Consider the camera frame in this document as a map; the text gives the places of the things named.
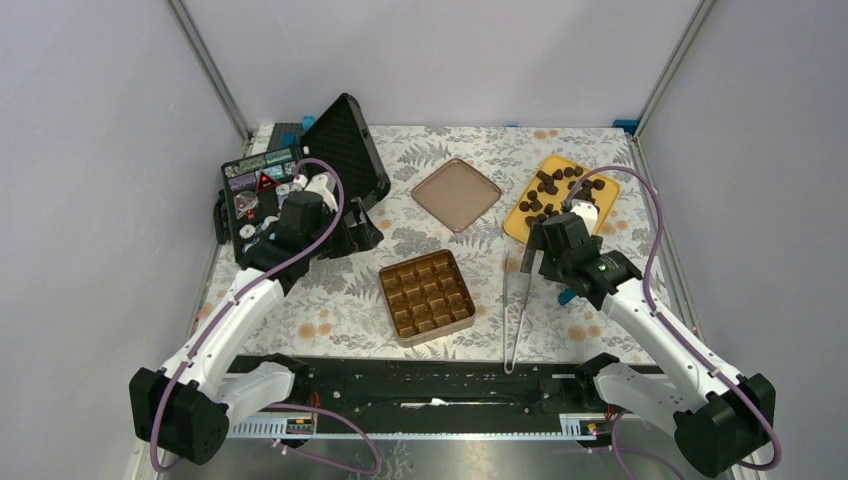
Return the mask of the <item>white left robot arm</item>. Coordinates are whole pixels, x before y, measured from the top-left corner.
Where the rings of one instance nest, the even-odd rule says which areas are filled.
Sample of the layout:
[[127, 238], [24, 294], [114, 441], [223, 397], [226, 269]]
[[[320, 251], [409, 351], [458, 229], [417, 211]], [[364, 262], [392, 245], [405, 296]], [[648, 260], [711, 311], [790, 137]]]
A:
[[230, 384], [227, 368], [249, 334], [313, 259], [338, 258], [358, 251], [344, 233], [345, 188], [332, 167], [294, 180], [281, 211], [251, 249], [253, 256], [272, 239], [284, 244], [282, 258], [269, 267], [245, 267], [235, 277], [212, 317], [156, 371], [141, 368], [130, 381], [136, 436], [147, 442], [152, 469], [168, 473], [183, 460], [202, 464], [221, 448], [232, 425], [265, 409], [323, 414], [306, 405], [307, 380], [283, 364], [266, 360]]

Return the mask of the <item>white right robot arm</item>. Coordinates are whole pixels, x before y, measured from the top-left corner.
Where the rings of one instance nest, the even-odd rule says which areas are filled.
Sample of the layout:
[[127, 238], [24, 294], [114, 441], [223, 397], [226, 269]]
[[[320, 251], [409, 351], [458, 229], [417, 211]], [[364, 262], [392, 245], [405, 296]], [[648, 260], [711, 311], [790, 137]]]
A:
[[521, 270], [561, 283], [623, 327], [664, 372], [648, 378], [612, 355], [582, 366], [575, 402], [597, 412], [621, 407], [673, 437], [700, 474], [715, 478], [771, 443], [776, 390], [762, 374], [746, 376], [715, 355], [659, 305], [646, 276], [623, 253], [602, 251], [591, 234], [596, 209], [571, 211], [532, 225]]

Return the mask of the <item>long metal tongs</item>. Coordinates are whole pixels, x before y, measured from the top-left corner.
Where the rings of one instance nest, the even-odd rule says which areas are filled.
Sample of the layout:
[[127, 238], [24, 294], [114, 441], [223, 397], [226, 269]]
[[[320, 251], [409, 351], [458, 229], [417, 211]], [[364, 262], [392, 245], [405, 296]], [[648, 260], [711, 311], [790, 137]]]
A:
[[514, 372], [529, 301], [531, 276], [526, 266], [526, 248], [505, 252], [502, 282], [502, 368], [506, 375]]

